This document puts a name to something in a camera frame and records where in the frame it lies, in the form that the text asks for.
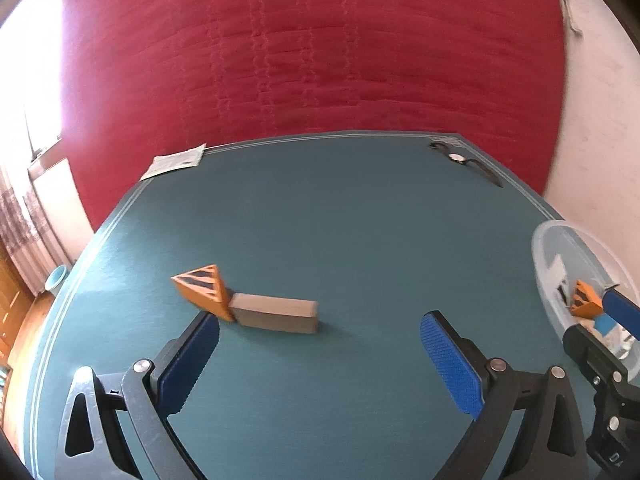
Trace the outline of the clear plastic bowl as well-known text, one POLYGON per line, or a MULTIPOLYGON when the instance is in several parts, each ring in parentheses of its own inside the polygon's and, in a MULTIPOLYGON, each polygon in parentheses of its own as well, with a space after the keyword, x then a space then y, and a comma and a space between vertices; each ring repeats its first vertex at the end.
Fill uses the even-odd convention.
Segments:
POLYGON ((561 220, 542 222, 532 237, 532 257, 542 305, 559 337, 581 320, 570 313, 577 280, 592 286, 599 296, 616 287, 630 300, 639 300, 637 283, 623 261, 607 244, 580 226, 561 220), (568 275, 568 304, 562 304, 547 288, 547 272, 557 254, 561 255, 568 275))

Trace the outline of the window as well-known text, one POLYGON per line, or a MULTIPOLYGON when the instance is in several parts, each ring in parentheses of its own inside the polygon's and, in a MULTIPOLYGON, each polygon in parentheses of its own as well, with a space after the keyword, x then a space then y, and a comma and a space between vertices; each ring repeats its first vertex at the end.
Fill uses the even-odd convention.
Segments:
POLYGON ((1 172, 24 177, 61 139, 63 0, 23 0, 1 27, 1 172))

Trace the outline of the patterned curtain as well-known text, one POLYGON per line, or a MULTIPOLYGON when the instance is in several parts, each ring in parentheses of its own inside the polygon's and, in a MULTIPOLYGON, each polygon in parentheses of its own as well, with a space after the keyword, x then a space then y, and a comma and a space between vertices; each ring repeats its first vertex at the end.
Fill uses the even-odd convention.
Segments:
POLYGON ((70 266, 28 177, 1 171, 1 240, 18 274, 34 296, 46 289, 58 266, 70 266))

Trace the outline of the blue wedge block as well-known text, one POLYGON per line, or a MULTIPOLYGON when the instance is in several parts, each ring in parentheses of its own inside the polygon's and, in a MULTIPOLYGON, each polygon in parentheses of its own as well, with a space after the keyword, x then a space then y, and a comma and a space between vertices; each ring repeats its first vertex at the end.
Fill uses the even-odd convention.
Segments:
POLYGON ((606 313, 600 314, 594 319, 594 329, 602 336, 606 337, 617 326, 617 322, 614 318, 611 318, 606 313))

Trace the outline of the orange striped triangular block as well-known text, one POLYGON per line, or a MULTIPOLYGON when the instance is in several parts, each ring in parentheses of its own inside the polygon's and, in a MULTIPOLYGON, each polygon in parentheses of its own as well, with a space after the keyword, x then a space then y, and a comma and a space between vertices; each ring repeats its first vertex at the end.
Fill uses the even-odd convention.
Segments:
POLYGON ((174 275, 171 281, 184 299, 216 318, 231 323, 235 321, 230 309, 230 292, 216 264, 174 275))

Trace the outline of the light blue waste bin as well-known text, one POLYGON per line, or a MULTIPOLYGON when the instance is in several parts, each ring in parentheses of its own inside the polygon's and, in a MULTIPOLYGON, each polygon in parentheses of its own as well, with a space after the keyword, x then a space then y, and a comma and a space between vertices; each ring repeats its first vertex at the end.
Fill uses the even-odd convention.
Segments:
POLYGON ((67 275, 68 267, 65 264, 57 266, 47 277, 44 283, 44 289, 53 296, 56 296, 60 292, 67 275))

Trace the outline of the white striped triangular block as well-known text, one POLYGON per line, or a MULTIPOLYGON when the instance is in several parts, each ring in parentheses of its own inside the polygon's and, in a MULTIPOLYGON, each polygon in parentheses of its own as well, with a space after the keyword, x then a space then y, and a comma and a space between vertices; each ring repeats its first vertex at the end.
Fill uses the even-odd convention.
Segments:
POLYGON ((564 261, 560 254, 554 256, 547 272, 547 288, 562 304, 568 304, 570 285, 564 261))

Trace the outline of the red quilted mattress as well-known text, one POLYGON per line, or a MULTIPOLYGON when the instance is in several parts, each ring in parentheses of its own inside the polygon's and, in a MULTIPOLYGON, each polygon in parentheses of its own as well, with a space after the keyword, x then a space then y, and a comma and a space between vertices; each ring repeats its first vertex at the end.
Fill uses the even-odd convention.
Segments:
POLYGON ((92 226, 157 155, 336 130, 460 133, 542 192, 564 77, 560 0, 63 0, 92 226))

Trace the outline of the orange rectangular-face wedge block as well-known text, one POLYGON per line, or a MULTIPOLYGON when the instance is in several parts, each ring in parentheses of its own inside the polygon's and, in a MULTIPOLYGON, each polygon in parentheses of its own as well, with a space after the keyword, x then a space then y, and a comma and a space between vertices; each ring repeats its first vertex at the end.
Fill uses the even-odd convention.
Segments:
POLYGON ((570 313, 576 318, 594 320, 604 313, 601 297, 592 286, 577 280, 570 303, 570 313))

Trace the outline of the white paper leaflet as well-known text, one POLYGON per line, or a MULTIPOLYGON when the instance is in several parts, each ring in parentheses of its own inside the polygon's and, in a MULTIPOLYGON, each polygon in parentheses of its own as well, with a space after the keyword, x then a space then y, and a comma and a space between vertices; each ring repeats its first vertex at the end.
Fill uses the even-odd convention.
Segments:
POLYGON ((141 181, 148 180, 159 176, 160 174, 167 174, 171 171, 195 168, 200 164, 200 161, 205 153, 206 144, 203 143, 196 148, 190 148, 182 152, 155 156, 151 162, 151 165, 145 173, 140 177, 141 181))

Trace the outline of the brown rectangular block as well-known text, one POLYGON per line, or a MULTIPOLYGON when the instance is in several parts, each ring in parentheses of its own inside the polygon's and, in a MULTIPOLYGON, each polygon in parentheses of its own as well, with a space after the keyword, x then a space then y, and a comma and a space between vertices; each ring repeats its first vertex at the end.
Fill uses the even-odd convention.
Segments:
POLYGON ((234 294, 229 307, 235 319, 246 327, 305 335, 318 330, 315 301, 234 294))

